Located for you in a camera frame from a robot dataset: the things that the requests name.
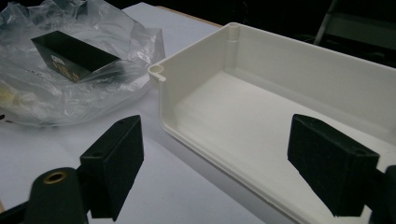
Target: white table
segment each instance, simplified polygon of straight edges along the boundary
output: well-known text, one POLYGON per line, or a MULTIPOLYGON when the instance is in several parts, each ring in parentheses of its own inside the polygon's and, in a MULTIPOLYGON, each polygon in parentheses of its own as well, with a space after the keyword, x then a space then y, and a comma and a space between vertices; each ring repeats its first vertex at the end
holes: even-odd
MULTIPOLYGON (((143 3, 124 11, 146 27, 163 29, 167 56, 218 29, 143 3)), ((139 114, 145 161, 117 223, 291 223, 163 131, 157 104, 158 92, 152 89, 132 105, 83 124, 36 128, 0 123, 4 207, 27 201, 33 181, 48 170, 77 168, 79 156, 114 122, 139 114)), ((90 219, 90 223, 113 222, 90 219)))

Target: white plastic tray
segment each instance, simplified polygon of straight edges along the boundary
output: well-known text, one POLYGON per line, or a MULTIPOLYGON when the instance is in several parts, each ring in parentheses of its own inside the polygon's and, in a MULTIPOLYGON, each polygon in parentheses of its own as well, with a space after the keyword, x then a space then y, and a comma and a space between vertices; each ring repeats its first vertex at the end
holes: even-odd
POLYGON ((238 23, 152 65, 163 128, 302 223, 333 217, 287 160, 291 117, 322 119, 396 163, 396 70, 238 23))

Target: plastic bag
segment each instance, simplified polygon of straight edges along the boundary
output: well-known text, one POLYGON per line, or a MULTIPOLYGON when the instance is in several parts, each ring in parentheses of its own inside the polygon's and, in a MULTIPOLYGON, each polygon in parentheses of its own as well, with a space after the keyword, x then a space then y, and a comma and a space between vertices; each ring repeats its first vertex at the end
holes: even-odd
POLYGON ((36 126, 81 123, 132 103, 150 88, 148 67, 164 57, 161 29, 146 29, 103 0, 8 3, 0 52, 0 119, 36 126), (49 69, 31 41, 55 30, 121 60, 74 83, 49 69))

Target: black box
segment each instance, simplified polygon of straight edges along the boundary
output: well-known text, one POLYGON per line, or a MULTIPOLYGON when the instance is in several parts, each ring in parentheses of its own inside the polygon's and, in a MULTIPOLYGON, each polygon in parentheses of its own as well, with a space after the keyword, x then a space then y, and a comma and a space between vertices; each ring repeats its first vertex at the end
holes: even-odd
POLYGON ((32 41, 49 68, 74 82, 120 59, 60 31, 32 41))

